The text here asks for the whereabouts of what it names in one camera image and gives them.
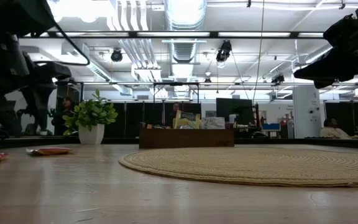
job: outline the potted plant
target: potted plant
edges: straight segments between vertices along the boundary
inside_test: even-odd
[[[100,97],[99,90],[95,91],[95,100],[81,102],[74,107],[73,116],[63,116],[68,129],[64,135],[78,131],[82,144],[100,144],[104,136],[104,125],[116,122],[118,113],[114,105],[105,104],[105,98]]]

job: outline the black equipment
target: black equipment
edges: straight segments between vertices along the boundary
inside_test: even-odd
[[[284,81],[285,81],[285,79],[284,79],[283,74],[278,74],[277,76],[272,77],[272,83],[275,83],[276,85],[278,85]]]
[[[313,80],[316,88],[323,88],[358,75],[358,9],[356,15],[357,19],[352,14],[345,16],[323,34],[332,49],[317,62],[296,71],[296,78]]]
[[[71,77],[70,69],[61,63],[37,65],[20,50],[18,37],[38,37],[56,24],[46,0],[0,0],[0,123],[10,135],[20,136],[21,124],[5,94],[20,90],[26,110],[45,131],[49,95],[56,88],[52,78]]]
[[[121,49],[119,48],[115,48],[114,51],[111,54],[111,60],[113,62],[120,62],[122,61],[122,53],[121,53]]]
[[[218,54],[216,55],[216,61],[217,62],[225,62],[231,52],[231,44],[230,40],[224,40],[222,46],[218,50]]]

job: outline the camera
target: camera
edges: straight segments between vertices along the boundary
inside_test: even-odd
[[[122,61],[122,53],[121,53],[121,49],[119,48],[115,48],[114,51],[111,54],[111,60],[113,62],[120,62]]]

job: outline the man sitting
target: man sitting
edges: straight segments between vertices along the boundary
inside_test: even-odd
[[[320,137],[335,139],[358,139],[358,136],[349,136],[342,129],[338,128],[338,123],[333,118],[324,121],[324,127],[320,131]]]

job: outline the green leaves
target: green leaves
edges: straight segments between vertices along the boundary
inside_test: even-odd
[[[92,127],[97,124],[111,124],[116,122],[118,113],[114,108],[114,104],[103,103],[102,101],[105,100],[105,98],[100,97],[99,90],[96,90],[93,96],[96,100],[84,101],[78,106],[75,106],[72,117],[63,116],[65,125],[69,127],[65,135],[77,131],[79,126],[91,131]]]

